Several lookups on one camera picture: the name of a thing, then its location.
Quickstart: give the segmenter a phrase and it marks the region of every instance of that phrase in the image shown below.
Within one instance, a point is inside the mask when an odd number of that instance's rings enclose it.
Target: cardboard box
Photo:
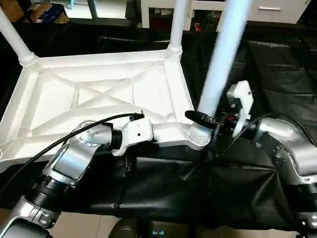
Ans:
[[[64,6],[48,2],[32,6],[35,9],[31,14],[33,22],[37,23],[67,23],[69,18],[65,14]]]
[[[16,22],[24,15],[19,3],[15,0],[0,0],[0,5],[10,21]]]

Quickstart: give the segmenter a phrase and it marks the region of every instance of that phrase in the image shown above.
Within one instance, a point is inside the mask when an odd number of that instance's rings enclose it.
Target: drawer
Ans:
[[[311,0],[253,0],[249,21],[297,23]]]

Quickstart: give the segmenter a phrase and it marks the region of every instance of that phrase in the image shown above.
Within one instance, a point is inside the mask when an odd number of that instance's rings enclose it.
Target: threaded leg end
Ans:
[[[211,139],[211,130],[200,125],[192,125],[189,130],[190,140],[198,146],[206,146]]]

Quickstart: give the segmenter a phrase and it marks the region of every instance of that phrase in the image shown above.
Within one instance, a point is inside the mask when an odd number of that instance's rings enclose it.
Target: drawer handle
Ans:
[[[279,7],[266,7],[266,6],[259,6],[259,10],[261,11],[282,11]]]

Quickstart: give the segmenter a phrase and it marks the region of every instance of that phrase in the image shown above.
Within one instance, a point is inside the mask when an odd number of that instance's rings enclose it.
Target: white bracket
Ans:
[[[239,112],[239,120],[232,134],[235,137],[242,130],[245,121],[251,117],[249,113],[253,104],[253,97],[249,83],[245,80],[232,85],[227,92],[227,97],[230,104],[233,104],[234,100],[240,99],[242,106]]]

